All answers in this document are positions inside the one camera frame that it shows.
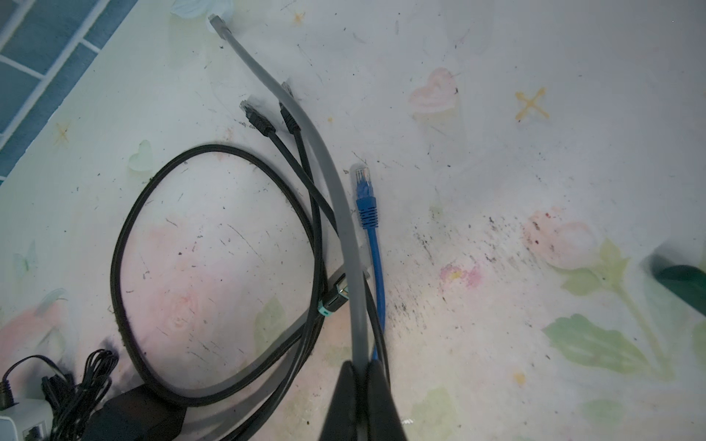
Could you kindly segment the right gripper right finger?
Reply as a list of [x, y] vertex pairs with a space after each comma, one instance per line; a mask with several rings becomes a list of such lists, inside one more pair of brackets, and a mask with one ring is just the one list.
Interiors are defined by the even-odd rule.
[[407, 440], [380, 360], [373, 360], [368, 365], [366, 415], [369, 440]]

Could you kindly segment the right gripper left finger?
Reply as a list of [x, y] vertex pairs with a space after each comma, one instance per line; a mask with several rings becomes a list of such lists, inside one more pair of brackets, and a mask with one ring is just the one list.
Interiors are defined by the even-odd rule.
[[358, 439], [358, 382], [350, 361], [343, 363], [332, 396], [320, 441]]

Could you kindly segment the black power adapter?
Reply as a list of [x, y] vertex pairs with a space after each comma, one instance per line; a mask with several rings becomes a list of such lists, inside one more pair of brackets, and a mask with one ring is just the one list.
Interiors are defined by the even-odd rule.
[[187, 409], [167, 402], [145, 385], [117, 395], [89, 419], [83, 441], [174, 440]]
[[86, 359], [83, 376], [77, 382], [47, 356], [31, 355], [11, 365], [1, 378], [1, 411], [19, 401], [15, 399], [10, 374], [23, 363], [40, 360], [53, 372], [40, 380], [44, 398], [53, 409], [53, 428], [49, 440], [79, 440], [88, 420], [107, 395], [112, 385], [111, 375], [119, 364], [119, 356], [108, 349], [98, 349]]

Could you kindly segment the white network switch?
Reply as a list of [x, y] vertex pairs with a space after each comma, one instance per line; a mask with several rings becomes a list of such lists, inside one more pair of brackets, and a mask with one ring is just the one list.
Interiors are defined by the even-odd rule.
[[1, 441], [49, 440], [53, 409], [44, 400], [27, 399], [1, 411]]

